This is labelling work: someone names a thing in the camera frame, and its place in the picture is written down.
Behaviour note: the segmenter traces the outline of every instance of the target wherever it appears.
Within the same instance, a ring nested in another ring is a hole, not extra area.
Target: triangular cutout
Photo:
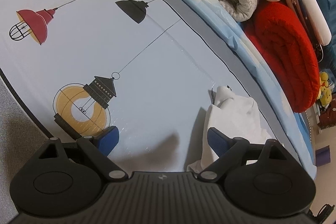
[[[58,153],[56,150],[55,144],[50,144],[47,149],[42,153],[39,159],[49,159],[49,158],[57,158]]]
[[[272,160],[287,160],[283,153],[276,146],[272,146],[269,158]]]

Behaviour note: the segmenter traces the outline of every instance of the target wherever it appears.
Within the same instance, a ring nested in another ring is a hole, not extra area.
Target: black lamp illustration
[[[97,136],[110,126],[109,101],[117,96],[114,80],[95,76],[90,84],[72,83],[59,89],[53,102],[55,122],[73,139]]]
[[[39,45],[42,45],[47,39],[47,25],[54,18],[56,10],[74,1],[76,0],[72,0],[59,7],[49,10],[43,9],[35,12],[33,10],[24,9],[17,11],[16,14],[19,18],[19,22],[11,27],[9,31],[10,38],[14,41],[19,41],[30,35],[36,42],[38,42]],[[120,0],[117,1],[116,4],[136,23],[140,23],[146,17],[146,8],[148,7],[149,2]]]

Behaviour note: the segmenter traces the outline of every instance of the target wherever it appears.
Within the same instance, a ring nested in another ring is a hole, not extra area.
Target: gray fabric surface
[[[45,141],[0,80],[0,224],[17,215],[9,195],[11,179]]]

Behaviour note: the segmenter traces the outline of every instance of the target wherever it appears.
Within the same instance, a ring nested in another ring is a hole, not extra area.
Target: stack of blankets
[[[336,76],[328,0],[218,0],[278,79],[294,112],[319,94],[319,71]]]

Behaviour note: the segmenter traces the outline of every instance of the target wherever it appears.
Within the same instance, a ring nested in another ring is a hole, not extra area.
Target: purple object
[[[316,166],[322,166],[331,162],[329,145],[315,151]]]

